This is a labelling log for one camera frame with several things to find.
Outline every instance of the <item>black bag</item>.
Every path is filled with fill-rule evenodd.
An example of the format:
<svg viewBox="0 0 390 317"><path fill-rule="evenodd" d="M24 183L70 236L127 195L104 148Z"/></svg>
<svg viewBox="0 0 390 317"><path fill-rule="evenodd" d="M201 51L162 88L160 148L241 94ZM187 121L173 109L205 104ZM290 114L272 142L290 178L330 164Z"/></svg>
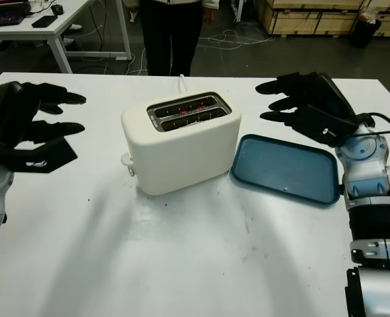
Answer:
<svg viewBox="0 0 390 317"><path fill-rule="evenodd" d="M365 48L380 27L381 21L379 20L376 20L375 24L358 20L353 33L350 35L350 43L357 48Z"/></svg>

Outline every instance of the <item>person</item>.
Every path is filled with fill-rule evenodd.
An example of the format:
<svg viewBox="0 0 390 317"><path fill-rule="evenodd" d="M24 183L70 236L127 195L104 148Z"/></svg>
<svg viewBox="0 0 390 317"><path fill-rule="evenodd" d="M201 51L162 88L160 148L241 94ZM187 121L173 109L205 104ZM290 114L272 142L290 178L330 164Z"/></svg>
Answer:
<svg viewBox="0 0 390 317"><path fill-rule="evenodd" d="M214 21L219 0L125 0L125 4L141 17L148 75L190 76L203 20Z"/></svg>

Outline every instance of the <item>table surface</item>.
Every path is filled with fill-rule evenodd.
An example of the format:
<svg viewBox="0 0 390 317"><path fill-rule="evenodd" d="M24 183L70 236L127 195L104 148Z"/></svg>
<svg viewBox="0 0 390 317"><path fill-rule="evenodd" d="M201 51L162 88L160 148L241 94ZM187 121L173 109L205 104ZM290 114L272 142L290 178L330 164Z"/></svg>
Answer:
<svg viewBox="0 0 390 317"><path fill-rule="evenodd" d="M225 91L248 133L327 149L259 115L281 98L270 79L186 78L190 91ZM4 73L87 97L51 122L79 122L79 158L48 175L16 174L0 232L0 316L347 316L351 235L341 198L322 207L242 186L229 174L158 197L120 157L124 109L179 94L173 77ZM377 80L337 79L357 113L390 117ZM389 125L377 119L380 131ZM387 136L390 146L390 135Z"/></svg>
<svg viewBox="0 0 390 317"><path fill-rule="evenodd" d="M73 19L78 15L88 3L93 2L94 0L56 0L54 4L62 5L64 9L64 14L59 15L57 20L52 22L46 28L34 28L32 23L42 18L44 15L53 15L51 8L42 11L41 13L32 15L25 18L18 25L10 26L0 26L0 35L41 35L41 34L56 34L63 28L66 24L69 24ZM43 8L48 7L51 3L51 0L48 2L43 2L42 6L39 3L31 3L32 12L38 12Z"/></svg>

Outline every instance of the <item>smartphone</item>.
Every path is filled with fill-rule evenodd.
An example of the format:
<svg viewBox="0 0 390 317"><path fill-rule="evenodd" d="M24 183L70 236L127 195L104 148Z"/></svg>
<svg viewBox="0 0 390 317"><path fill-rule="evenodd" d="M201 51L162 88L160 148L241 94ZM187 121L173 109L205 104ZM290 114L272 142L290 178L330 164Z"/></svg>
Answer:
<svg viewBox="0 0 390 317"><path fill-rule="evenodd" d="M57 20L57 16L56 15L44 15L42 18L40 18L36 22L33 22L32 26L34 28L46 28L47 26L49 26L55 20Z"/></svg>

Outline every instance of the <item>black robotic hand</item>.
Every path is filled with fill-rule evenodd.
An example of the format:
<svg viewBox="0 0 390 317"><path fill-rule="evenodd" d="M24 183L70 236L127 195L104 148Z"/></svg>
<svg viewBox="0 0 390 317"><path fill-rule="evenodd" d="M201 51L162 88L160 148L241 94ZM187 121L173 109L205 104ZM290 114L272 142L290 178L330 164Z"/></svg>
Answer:
<svg viewBox="0 0 390 317"><path fill-rule="evenodd" d="M325 74L294 73L256 87L260 94L284 93L287 98L272 103L272 112L261 118L284 122L293 130L324 143L339 147L358 129L352 107L334 82ZM297 108L294 112L282 112Z"/></svg>
<svg viewBox="0 0 390 317"><path fill-rule="evenodd" d="M58 104L84 104L86 98L51 84L11 82L0 85L0 164L13 172L49 173L77 158L64 136L84 131L78 123L35 121L41 110L61 114ZM16 150L22 141L45 143Z"/></svg>

